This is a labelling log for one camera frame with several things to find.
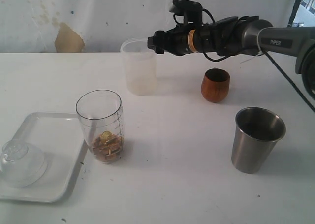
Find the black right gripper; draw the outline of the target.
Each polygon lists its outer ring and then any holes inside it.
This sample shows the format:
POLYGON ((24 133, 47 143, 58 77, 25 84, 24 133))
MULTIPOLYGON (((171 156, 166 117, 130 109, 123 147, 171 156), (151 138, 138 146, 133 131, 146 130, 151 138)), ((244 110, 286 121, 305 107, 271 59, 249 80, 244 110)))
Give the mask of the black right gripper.
POLYGON ((156 54, 164 54, 164 51, 176 56, 189 54, 188 30, 177 25, 166 32, 156 31, 154 36, 148 37, 147 47, 156 54))

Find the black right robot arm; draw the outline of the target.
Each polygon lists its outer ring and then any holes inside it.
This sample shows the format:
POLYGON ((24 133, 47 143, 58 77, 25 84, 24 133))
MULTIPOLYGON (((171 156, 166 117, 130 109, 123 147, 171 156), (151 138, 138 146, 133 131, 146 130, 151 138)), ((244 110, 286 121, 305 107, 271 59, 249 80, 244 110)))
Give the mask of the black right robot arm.
POLYGON ((184 23, 156 31, 148 38, 147 47, 157 54, 176 56, 215 52, 222 59, 265 52, 293 56, 295 73, 301 75, 307 93, 315 96, 314 27, 276 28, 258 16, 228 17, 211 24, 184 23))

